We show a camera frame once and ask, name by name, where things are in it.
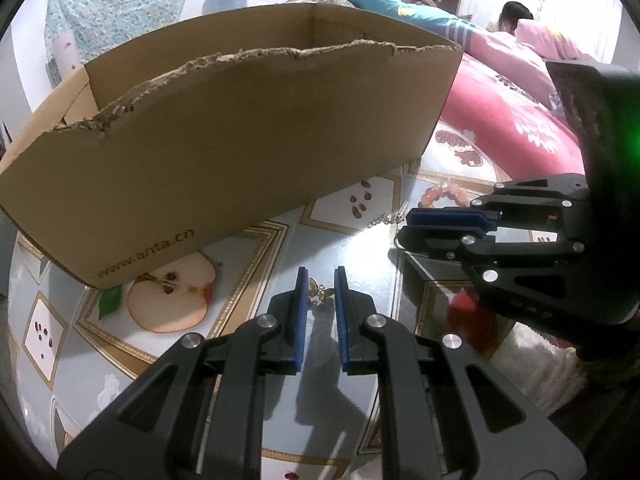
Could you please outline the small gold earring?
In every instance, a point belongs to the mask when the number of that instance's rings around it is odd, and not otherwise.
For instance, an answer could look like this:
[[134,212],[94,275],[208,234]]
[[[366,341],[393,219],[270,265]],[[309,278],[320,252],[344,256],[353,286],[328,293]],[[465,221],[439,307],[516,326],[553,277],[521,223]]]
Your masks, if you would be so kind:
[[308,281],[308,304],[312,308],[326,306],[330,299],[334,296],[334,289],[326,287],[314,278]]

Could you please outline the blue floral hanging cloth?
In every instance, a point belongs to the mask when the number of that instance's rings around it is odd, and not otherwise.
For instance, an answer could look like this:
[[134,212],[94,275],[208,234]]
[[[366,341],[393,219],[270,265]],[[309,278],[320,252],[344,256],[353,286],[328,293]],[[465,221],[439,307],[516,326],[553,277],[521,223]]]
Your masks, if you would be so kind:
[[52,84],[127,41],[179,21],[186,0],[48,0],[44,22]]

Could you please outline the brown cardboard box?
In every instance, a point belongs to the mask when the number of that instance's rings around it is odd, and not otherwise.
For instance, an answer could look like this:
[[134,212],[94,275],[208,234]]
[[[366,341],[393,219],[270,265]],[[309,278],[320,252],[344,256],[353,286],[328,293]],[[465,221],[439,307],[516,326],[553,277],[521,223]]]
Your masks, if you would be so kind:
[[150,32],[79,67],[1,161],[1,207],[109,288],[418,158],[462,47],[335,4]]

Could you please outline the pink red floral blanket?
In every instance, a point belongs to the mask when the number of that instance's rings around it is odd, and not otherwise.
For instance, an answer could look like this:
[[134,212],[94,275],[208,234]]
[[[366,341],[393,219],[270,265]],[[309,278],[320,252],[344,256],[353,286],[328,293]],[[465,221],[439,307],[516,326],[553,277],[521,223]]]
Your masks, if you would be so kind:
[[552,112],[558,94],[542,58],[505,32],[457,18],[445,32],[464,53],[442,120],[513,179],[583,174],[577,138]]

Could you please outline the fruit pattern table cover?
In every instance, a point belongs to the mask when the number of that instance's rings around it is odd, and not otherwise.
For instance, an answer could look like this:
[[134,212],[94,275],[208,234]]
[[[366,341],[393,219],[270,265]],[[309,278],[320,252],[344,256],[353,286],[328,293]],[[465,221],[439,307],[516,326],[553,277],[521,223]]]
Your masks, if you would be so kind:
[[[427,337],[455,332],[484,349],[520,384],[540,337],[474,308],[471,284],[451,261],[398,252],[413,207],[462,206],[504,178],[500,167],[446,122],[421,158],[204,249],[216,278],[196,318],[166,333],[139,324],[126,304],[99,311],[100,293],[75,281],[24,237],[14,246],[1,308],[8,353],[2,384],[18,423],[49,463],[179,337],[234,332],[294,286],[299,268],[333,288],[344,266],[376,308]],[[381,431],[374,377],[348,377],[338,357],[333,297],[308,304],[304,365],[268,380],[262,437],[267,479],[374,479]]]

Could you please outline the person lying dark hair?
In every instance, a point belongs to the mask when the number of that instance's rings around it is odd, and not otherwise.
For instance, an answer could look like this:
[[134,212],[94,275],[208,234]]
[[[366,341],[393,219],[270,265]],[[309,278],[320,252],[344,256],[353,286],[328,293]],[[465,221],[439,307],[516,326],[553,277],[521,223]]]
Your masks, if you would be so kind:
[[498,20],[487,25],[488,32],[507,32],[513,35],[521,20],[532,20],[533,13],[524,4],[517,1],[507,1],[499,14]]

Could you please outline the teal patterned pillow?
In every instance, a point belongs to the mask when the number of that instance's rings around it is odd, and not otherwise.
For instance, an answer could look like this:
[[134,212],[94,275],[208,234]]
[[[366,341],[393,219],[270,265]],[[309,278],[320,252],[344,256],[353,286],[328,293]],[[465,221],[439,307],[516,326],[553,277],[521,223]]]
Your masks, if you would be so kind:
[[359,9],[394,18],[428,30],[467,48],[476,27],[454,14],[434,6],[406,3],[401,0],[347,0]]

